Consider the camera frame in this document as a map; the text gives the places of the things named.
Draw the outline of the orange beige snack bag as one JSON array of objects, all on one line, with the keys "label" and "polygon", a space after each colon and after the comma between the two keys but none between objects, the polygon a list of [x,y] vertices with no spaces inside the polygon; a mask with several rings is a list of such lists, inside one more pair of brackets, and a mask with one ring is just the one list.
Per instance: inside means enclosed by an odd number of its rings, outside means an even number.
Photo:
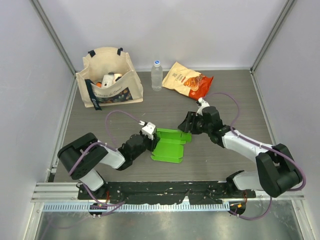
[{"label": "orange beige snack bag", "polygon": [[208,77],[175,62],[162,81],[162,86],[184,96],[198,100],[207,95],[214,76]]}]

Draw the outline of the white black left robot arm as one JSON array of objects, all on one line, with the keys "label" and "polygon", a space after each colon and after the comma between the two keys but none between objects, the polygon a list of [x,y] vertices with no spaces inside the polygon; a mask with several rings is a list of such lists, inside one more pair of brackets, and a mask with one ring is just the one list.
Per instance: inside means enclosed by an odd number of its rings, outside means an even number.
[{"label": "white black left robot arm", "polygon": [[156,132],[147,135],[140,131],[131,135],[121,147],[112,148],[90,132],[61,148],[57,157],[71,178],[82,183],[79,187],[80,198],[93,196],[100,200],[106,196],[108,184],[95,167],[104,164],[123,171],[145,151],[153,152],[159,141]]}]

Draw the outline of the beige canvas tote bag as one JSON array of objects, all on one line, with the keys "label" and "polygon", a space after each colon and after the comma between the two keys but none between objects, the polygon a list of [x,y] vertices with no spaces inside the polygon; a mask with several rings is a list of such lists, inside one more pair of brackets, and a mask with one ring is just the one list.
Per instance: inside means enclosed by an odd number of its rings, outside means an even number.
[{"label": "beige canvas tote bag", "polygon": [[83,70],[76,73],[76,80],[86,108],[101,110],[143,101],[143,85],[123,48],[96,48],[82,60]]}]

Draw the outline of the green paper box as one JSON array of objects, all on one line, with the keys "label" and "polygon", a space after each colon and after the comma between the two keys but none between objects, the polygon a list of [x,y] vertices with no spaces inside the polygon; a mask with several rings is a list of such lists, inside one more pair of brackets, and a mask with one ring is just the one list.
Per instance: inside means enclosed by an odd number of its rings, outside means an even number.
[{"label": "green paper box", "polygon": [[151,153],[151,159],[158,162],[181,163],[184,156],[184,145],[192,141],[192,135],[167,128],[158,128],[156,133],[160,140]]}]

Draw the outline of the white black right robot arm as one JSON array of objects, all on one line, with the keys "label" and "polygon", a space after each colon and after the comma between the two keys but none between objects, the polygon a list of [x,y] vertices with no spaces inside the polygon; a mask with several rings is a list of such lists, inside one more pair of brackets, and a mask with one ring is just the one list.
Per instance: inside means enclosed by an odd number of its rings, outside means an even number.
[{"label": "white black right robot arm", "polygon": [[212,143],[237,152],[256,164],[256,171],[241,170],[231,177],[232,181],[225,186],[230,197],[236,198],[244,190],[258,190],[277,198],[303,181],[303,175],[285,145],[264,145],[244,136],[223,124],[214,106],[198,112],[189,111],[178,129],[193,135],[207,134]]}]

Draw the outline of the white box in bag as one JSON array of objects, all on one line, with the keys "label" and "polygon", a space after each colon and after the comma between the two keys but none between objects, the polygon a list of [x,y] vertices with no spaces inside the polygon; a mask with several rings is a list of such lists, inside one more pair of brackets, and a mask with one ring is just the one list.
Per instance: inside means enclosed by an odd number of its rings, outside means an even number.
[{"label": "white box in bag", "polygon": [[115,76],[114,74],[106,74],[103,76],[103,79],[102,79],[102,88],[108,88],[110,86],[113,85],[114,83],[114,79],[115,79]]}]

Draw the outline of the clear plastic water bottle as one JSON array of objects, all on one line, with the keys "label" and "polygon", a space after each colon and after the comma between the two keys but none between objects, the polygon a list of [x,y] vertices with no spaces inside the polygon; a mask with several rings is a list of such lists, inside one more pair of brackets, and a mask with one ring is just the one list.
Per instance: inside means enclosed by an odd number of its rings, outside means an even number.
[{"label": "clear plastic water bottle", "polygon": [[154,91],[162,89],[163,68],[159,60],[155,60],[151,68],[151,87]]}]

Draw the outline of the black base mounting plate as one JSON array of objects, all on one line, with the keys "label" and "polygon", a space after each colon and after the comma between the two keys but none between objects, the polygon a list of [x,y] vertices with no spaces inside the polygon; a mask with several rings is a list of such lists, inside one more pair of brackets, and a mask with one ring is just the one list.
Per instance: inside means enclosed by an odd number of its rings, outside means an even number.
[{"label": "black base mounting plate", "polygon": [[191,205],[205,205],[221,204],[223,199],[256,197],[253,190],[237,190],[231,183],[219,181],[116,181],[105,183],[92,195],[114,205],[179,205],[185,197]]}]

